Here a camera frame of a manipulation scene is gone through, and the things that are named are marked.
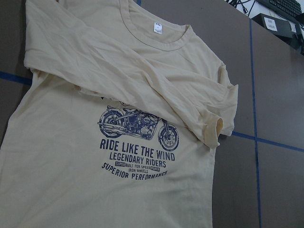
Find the black box with white label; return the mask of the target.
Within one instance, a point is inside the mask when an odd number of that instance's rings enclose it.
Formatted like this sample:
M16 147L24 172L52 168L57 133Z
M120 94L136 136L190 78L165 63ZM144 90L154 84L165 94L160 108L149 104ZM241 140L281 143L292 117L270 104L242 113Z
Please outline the black box with white label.
M298 50L304 45L302 33L292 31L292 27L287 20L271 17L265 14L258 14L252 18L253 21L264 27L273 35L281 39L292 48Z

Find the beige long-sleeve printed shirt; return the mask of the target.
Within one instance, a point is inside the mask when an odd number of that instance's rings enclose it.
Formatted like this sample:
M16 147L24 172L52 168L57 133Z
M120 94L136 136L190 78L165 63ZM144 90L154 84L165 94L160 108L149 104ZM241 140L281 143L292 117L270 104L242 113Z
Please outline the beige long-sleeve printed shirt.
M26 1L30 89L0 149L3 228L210 228L238 86L132 0Z

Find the black computer keyboard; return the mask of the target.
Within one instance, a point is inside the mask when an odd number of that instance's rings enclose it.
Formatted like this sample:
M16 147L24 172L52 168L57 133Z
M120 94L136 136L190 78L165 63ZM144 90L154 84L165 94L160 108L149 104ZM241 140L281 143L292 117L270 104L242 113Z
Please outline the black computer keyboard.
M292 18L302 14L301 4L296 0L257 0L257 2L272 11L286 14Z

